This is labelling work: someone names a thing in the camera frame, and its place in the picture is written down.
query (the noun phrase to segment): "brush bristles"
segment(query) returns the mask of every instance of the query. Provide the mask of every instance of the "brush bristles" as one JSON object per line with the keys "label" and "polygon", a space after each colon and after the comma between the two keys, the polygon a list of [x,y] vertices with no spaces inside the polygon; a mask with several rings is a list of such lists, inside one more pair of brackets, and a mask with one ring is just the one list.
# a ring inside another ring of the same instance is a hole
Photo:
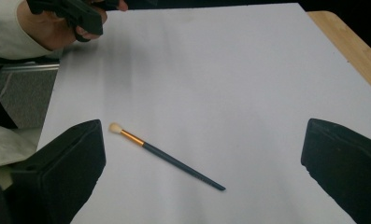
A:
{"label": "brush bristles", "polygon": [[123,130],[123,128],[117,123],[111,123],[109,125],[109,130],[113,133],[121,133],[121,130]]}

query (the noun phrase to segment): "brush handle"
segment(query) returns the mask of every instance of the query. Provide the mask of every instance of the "brush handle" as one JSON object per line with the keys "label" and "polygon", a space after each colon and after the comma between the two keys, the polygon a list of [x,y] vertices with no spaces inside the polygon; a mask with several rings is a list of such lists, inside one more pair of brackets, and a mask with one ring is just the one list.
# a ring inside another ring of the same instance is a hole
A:
{"label": "brush handle", "polygon": [[205,175],[200,174],[199,172],[195,171],[191,167],[185,165],[184,163],[178,161],[177,159],[171,157],[167,153],[161,151],[159,148],[154,147],[153,145],[150,145],[146,142],[142,145],[143,148],[148,150],[149,152],[155,154],[156,156],[160,157],[161,159],[170,162],[171,164],[177,166],[179,169],[185,171],[186,173],[193,175],[194,177],[200,179],[201,181],[209,184],[210,186],[218,189],[218,190],[225,190],[225,187],[221,186],[220,184],[217,184],[213,180],[209,179]]}

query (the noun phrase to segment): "gold ferrule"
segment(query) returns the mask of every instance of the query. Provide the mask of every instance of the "gold ferrule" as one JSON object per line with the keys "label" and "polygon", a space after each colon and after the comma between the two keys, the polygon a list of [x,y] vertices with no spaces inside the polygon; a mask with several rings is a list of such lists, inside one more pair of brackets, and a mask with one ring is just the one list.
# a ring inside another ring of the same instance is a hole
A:
{"label": "gold ferrule", "polygon": [[142,141],[141,139],[139,139],[138,137],[132,135],[131,133],[128,133],[126,132],[125,130],[121,130],[121,134],[123,134],[124,136],[126,136],[128,139],[132,140],[133,142],[139,144],[139,145],[144,145],[144,141]]}

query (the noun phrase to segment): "white paper sheet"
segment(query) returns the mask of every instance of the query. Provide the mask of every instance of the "white paper sheet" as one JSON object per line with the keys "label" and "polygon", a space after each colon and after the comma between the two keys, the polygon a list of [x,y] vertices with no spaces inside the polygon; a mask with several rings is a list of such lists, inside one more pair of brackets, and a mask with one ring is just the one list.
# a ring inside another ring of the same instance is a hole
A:
{"label": "white paper sheet", "polygon": [[371,138],[371,87],[302,8],[113,12],[104,29],[62,59],[39,144],[102,120],[107,166],[73,223],[354,223],[300,158],[310,118]]}

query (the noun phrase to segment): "paintbrush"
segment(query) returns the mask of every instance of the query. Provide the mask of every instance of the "paintbrush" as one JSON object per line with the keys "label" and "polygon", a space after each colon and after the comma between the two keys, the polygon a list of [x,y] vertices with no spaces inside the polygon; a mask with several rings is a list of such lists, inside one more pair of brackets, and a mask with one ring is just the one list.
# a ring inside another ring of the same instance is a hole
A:
{"label": "paintbrush", "polygon": [[145,148],[149,152],[155,154],[156,156],[160,157],[161,159],[163,159],[165,161],[170,162],[171,164],[177,166],[179,169],[181,169],[181,170],[185,171],[186,173],[202,180],[203,182],[205,182],[205,183],[209,184],[210,186],[214,187],[215,189],[226,190],[225,187],[223,187],[220,184],[214,182],[213,180],[206,177],[205,175],[200,174],[199,172],[197,172],[194,169],[192,169],[191,167],[185,165],[181,161],[178,161],[177,159],[171,157],[167,153],[161,151],[159,148],[154,147],[153,145],[145,142],[144,140],[136,137],[135,135],[133,135],[131,133],[128,133],[119,124],[111,123],[109,125],[109,130],[113,133],[119,133],[119,134],[122,134],[122,135],[126,136],[127,138],[129,138],[133,142],[137,143],[138,145],[142,146],[143,148]]}

